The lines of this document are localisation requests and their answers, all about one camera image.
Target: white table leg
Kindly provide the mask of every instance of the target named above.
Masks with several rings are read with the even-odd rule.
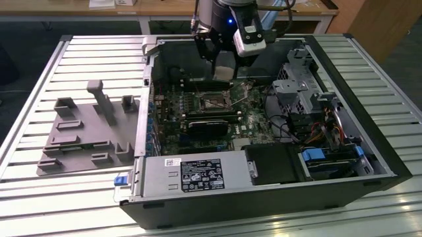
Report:
[[[143,35],[151,35],[151,29],[149,29],[149,16],[140,16],[138,17],[138,25],[140,25],[140,31]]]
[[[323,16],[321,17],[320,21],[317,22],[313,34],[324,34],[325,33],[328,26],[329,26],[329,23],[331,23],[331,20],[332,20],[332,16]]]

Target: power supply label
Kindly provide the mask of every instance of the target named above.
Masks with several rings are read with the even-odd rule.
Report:
[[[180,162],[180,174],[185,193],[224,188],[220,159]]]

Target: circuit board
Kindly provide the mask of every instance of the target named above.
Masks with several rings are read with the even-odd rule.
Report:
[[[264,86],[253,86],[247,80],[233,80],[225,91],[185,92],[175,85],[167,91],[160,91],[156,104],[161,155],[233,151],[240,149],[235,147],[233,140],[248,140],[249,144],[275,142],[264,118],[263,90]],[[227,133],[217,137],[191,139],[185,133],[184,114],[227,111],[236,113],[237,120],[228,124]]]

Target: wooden table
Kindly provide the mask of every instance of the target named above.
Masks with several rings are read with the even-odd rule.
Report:
[[[151,34],[149,21],[189,21],[195,0],[137,0],[133,6],[89,10],[88,0],[0,0],[0,21],[137,21],[144,35]],[[320,0],[293,7],[295,21],[317,21],[315,33],[323,34],[337,10]],[[287,12],[276,19],[287,20]]]

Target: floor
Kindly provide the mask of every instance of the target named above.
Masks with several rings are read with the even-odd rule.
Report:
[[[185,34],[188,23],[151,23],[152,34]],[[41,23],[0,23],[0,44],[18,68],[16,82],[0,86],[0,143],[18,115],[61,35],[134,35],[136,22],[57,22],[45,31]],[[380,65],[422,108],[422,19]]]

